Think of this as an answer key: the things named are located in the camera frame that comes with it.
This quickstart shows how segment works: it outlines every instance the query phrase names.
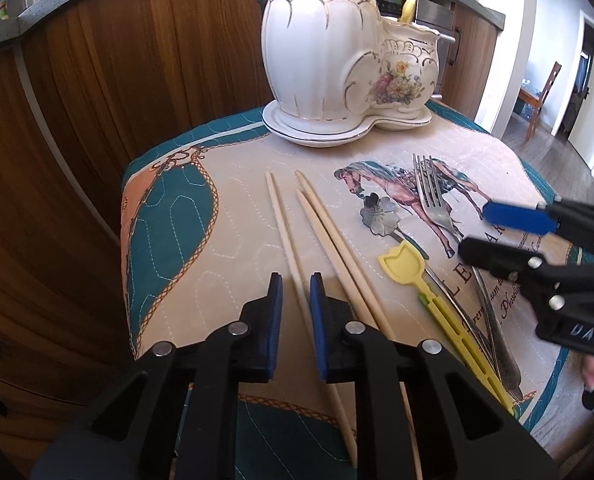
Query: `horse illustration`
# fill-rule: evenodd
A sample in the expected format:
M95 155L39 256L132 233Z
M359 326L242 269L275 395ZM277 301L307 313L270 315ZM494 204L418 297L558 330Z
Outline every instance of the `horse illustration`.
M466 174L455 168L451 168L443 160L438 158L433 158L432 160L437 168L437 181L439 182L442 195L451 192L453 189L458 190L468 199L480 218L482 218L482 210L472 199L469 191L478 193L486 200L490 200L490 198ZM455 251L451 247L446 235L443 234L443 231L424 212L419 198L419 191L417 190L414 171L399 168L394 164L383 166L372 160L363 160L361 162L353 162L335 172L335 178L346 182L348 190L360 198L363 198L362 177L381 187L400 206L409 206L413 209L417 216L426 222L437 235L446 255L449 258L455 255ZM450 214L452 208L448 203L446 203L446 206Z

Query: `fork handle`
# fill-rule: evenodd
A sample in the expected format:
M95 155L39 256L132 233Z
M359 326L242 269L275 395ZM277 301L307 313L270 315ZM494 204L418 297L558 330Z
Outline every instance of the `fork handle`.
M475 275L477 281L477 293L484 307L484 316L486 317L488 325L488 336L490 336L490 345L492 346L493 359L497 362L498 372L500 373L501 383L507 390L514 390L519 387L522 381L522 374L519 371L517 361L513 357L513 353L506 344L506 339L501 332L501 325L495 316L495 309L490 303L488 291L482 274L479 269L472 267L472 273Z

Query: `spoon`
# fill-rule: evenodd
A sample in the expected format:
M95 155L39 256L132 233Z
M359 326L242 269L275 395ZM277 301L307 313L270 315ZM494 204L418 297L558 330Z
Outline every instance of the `spoon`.
M437 324L450 339L453 347L464 360L472 373L484 387L513 414L513 401L506 393L500 379L495 375L490 363L480 351L472 335L452 313L446 302L437 296L422 279L426 262L419 251L408 241L378 257L379 264L388 277L401 285L413 285L419 298L426 306Z

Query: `white plate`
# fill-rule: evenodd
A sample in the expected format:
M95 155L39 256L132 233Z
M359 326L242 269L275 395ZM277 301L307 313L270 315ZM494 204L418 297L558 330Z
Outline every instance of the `white plate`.
M356 128L342 134L309 134L301 130L296 130L285 124L278 113L280 111L277 101L272 101L264 107L262 118L266 127L282 139L309 146L311 148L331 148L347 144L353 140L361 139L375 125L382 129L398 132L410 130L428 124L432 118L432 113L426 107L423 107L420 115L412 120L397 120L381 116L366 116Z

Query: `wooden chair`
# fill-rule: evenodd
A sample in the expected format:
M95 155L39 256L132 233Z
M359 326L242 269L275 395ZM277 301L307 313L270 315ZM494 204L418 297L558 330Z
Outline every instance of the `wooden chair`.
M542 112L542 108L544 107L544 101L546 101L546 98L551 91L552 85L555 83L555 78L560 73L561 69L562 66L555 62L551 70L551 75L548 76L546 84L544 85L544 90L542 90L542 94L539 97L531 94L523 88L519 89L519 98L524 103L530 104L533 107L533 115L531 116L531 122L528 125L528 131L526 132L526 140L532 139L535 135L537 121L539 120L539 114Z

